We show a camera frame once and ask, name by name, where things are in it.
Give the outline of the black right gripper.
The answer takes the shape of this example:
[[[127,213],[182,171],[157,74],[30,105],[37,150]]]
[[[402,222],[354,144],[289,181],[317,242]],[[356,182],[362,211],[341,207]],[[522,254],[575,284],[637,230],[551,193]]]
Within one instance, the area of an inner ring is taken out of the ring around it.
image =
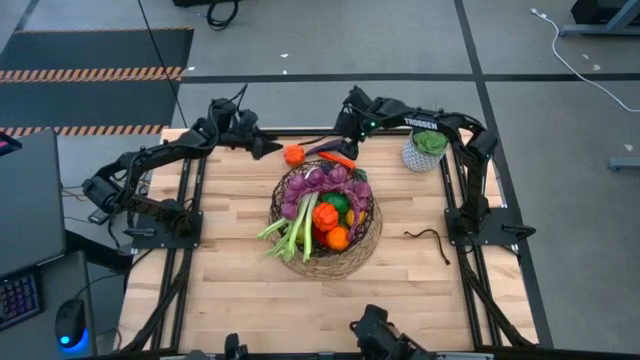
[[[370,98],[362,88],[354,85],[342,103],[334,130],[353,143],[363,142],[378,127],[377,112],[382,102],[381,97]],[[342,140],[339,152],[347,153],[349,151],[350,159],[356,160],[359,155],[359,147]]]

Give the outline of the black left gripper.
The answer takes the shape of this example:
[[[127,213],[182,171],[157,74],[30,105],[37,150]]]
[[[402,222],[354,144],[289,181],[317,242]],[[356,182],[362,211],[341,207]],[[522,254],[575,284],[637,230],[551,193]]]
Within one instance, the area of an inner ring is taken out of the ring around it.
[[[218,137],[217,146],[230,148],[244,148],[252,150],[252,156],[255,160],[270,153],[265,149],[282,149],[283,145],[277,142],[276,138],[255,136],[256,126],[251,127],[230,127],[225,131],[221,131]]]

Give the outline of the orange carrot with green top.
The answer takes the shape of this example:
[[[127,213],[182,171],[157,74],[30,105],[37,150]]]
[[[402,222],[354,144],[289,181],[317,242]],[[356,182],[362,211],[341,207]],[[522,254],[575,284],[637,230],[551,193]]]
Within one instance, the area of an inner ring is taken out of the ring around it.
[[[348,172],[356,180],[367,181],[368,175],[365,170],[358,168],[354,161],[339,155],[334,155],[329,152],[319,152],[318,156],[322,159],[332,161],[347,168]]]

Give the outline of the orange-red bumpy pepper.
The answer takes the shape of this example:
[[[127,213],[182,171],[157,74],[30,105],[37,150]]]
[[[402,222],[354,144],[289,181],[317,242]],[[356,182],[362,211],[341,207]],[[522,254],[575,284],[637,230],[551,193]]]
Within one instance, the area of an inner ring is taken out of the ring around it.
[[[306,151],[303,146],[298,144],[287,145],[283,149],[283,157],[288,166],[296,167],[305,162]]]
[[[313,208],[312,222],[319,230],[328,232],[338,225],[339,213],[332,204],[322,202]]]

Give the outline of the green bell pepper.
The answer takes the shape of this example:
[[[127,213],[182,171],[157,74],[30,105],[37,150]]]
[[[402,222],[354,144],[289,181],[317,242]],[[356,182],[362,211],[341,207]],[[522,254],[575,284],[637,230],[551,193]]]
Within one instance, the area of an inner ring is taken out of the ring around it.
[[[322,202],[333,205],[340,215],[345,215],[351,208],[347,196],[339,192],[325,193],[320,197],[320,199]]]

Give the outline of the light green celery stalk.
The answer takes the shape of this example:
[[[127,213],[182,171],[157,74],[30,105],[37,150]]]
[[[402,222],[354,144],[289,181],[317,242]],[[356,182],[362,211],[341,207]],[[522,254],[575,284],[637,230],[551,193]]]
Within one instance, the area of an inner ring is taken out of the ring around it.
[[[298,248],[299,232],[302,232],[302,259],[304,262],[310,260],[312,250],[312,208],[316,205],[318,197],[318,193],[304,195],[299,202],[294,220],[281,218],[256,235],[258,239],[262,239],[285,227],[285,234],[267,252],[268,255],[280,257],[285,262],[292,260]]]

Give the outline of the round orange fruit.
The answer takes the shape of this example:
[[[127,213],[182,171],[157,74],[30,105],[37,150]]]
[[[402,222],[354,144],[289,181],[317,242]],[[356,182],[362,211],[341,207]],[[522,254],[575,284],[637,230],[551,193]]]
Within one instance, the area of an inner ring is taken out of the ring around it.
[[[343,251],[349,246],[349,230],[343,226],[336,226],[326,234],[327,245],[335,251]]]

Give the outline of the white triangle-patterned plant pot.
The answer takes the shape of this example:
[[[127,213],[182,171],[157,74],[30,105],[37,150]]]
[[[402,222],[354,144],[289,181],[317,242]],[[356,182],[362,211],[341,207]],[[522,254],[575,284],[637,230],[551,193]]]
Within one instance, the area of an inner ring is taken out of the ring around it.
[[[416,131],[421,130],[414,129],[411,131],[402,151],[402,161],[404,165],[413,172],[429,172],[431,170],[434,170],[438,166],[448,147],[440,156],[432,156],[420,153],[412,141],[412,135]]]

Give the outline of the thin black stand pole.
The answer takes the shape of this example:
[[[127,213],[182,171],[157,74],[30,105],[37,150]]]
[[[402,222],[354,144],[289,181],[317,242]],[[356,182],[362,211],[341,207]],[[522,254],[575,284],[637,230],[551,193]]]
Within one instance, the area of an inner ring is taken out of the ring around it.
[[[176,102],[176,106],[178,107],[179,114],[180,114],[180,116],[181,116],[182,120],[185,120],[185,118],[184,118],[184,113],[183,113],[183,110],[182,110],[182,107],[181,107],[181,104],[180,104],[180,102],[179,102],[179,98],[178,98],[178,92],[176,91],[176,88],[175,88],[175,86],[174,86],[174,82],[173,82],[173,80],[171,79],[171,76],[169,75],[169,73],[168,73],[168,71],[167,71],[167,67],[166,67],[166,65],[165,65],[164,59],[162,58],[162,54],[161,54],[161,52],[160,52],[160,50],[159,50],[159,47],[158,47],[158,45],[157,45],[157,42],[156,42],[156,40],[155,40],[155,37],[154,37],[153,31],[152,31],[152,29],[151,29],[151,26],[150,26],[150,24],[149,24],[148,18],[147,18],[147,16],[146,16],[146,12],[145,12],[144,7],[143,7],[143,4],[142,4],[142,1],[141,1],[141,0],[136,0],[136,3],[137,3],[137,5],[138,5],[138,7],[139,7],[139,10],[140,10],[140,12],[141,12],[141,16],[142,16],[142,18],[143,18],[143,21],[144,21],[144,23],[145,23],[145,27],[146,27],[146,29],[147,29],[147,33],[148,33],[148,35],[149,35],[149,37],[150,37],[150,40],[151,40],[152,46],[153,46],[153,48],[154,48],[154,51],[155,51],[156,56],[157,56],[157,58],[158,58],[158,61],[159,61],[159,63],[160,63],[161,70],[162,70],[162,74],[163,74],[163,76],[165,77],[165,79],[167,80],[167,82],[168,82],[168,84],[169,84],[169,87],[170,87],[170,89],[171,89],[171,92],[172,92],[172,94],[173,94],[173,96],[174,96],[174,100],[175,100],[175,102]]]

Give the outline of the black hazard-striped floor mat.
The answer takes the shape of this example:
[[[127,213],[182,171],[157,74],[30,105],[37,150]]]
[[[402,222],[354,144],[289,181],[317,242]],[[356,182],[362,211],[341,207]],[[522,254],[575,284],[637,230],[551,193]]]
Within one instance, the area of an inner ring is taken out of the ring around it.
[[[152,28],[178,92],[194,31]],[[158,134],[176,102],[146,28],[21,30],[0,52],[0,131]]]

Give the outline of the dark desk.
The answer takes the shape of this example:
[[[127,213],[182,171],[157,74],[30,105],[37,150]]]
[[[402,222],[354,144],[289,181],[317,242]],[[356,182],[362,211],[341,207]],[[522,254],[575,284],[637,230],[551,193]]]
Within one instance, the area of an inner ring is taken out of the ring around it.
[[[44,311],[0,332],[0,360],[67,360],[95,354],[87,259],[67,248],[56,135],[23,136],[19,151],[0,157],[0,279],[38,270]],[[65,352],[54,324],[67,300],[85,306],[88,342]]]

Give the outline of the small device screen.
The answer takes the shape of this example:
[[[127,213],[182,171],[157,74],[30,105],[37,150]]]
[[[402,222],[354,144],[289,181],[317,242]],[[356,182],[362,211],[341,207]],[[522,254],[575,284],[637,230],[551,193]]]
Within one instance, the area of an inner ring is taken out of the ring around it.
[[[0,157],[9,153],[19,151],[22,148],[22,144],[8,135],[7,133],[0,131]]]

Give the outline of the black computer mouse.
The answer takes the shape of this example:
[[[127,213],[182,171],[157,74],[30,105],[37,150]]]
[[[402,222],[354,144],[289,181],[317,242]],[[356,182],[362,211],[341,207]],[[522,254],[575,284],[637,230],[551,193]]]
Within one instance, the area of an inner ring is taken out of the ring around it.
[[[86,346],[88,328],[82,300],[72,298],[58,308],[54,331],[58,346],[65,352],[80,351]]]

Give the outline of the grey desk foot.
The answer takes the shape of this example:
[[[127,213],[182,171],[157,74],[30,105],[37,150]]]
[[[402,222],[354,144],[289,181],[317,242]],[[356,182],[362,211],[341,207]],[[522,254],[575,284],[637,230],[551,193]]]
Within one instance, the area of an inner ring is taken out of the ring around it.
[[[640,157],[610,157],[608,160],[608,166],[611,171],[618,171],[622,169],[640,170]]]
[[[640,36],[640,0],[576,0],[570,12],[574,23],[560,36]]]

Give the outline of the backlit computer keyboard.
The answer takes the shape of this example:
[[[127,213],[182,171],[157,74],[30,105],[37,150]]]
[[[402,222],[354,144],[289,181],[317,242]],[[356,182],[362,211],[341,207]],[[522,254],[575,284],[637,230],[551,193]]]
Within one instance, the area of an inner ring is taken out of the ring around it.
[[[0,332],[44,311],[38,270],[0,279]]]

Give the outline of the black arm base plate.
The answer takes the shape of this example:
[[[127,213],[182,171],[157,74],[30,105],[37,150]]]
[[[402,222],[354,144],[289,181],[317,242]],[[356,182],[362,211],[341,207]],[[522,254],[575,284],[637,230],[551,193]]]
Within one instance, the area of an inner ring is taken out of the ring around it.
[[[514,245],[536,233],[530,226],[516,224],[507,208],[489,208],[474,217],[460,209],[444,211],[449,240],[456,246]]]
[[[202,212],[187,212],[171,220],[139,214],[137,222],[123,233],[132,238],[135,249],[195,249],[202,223]]]

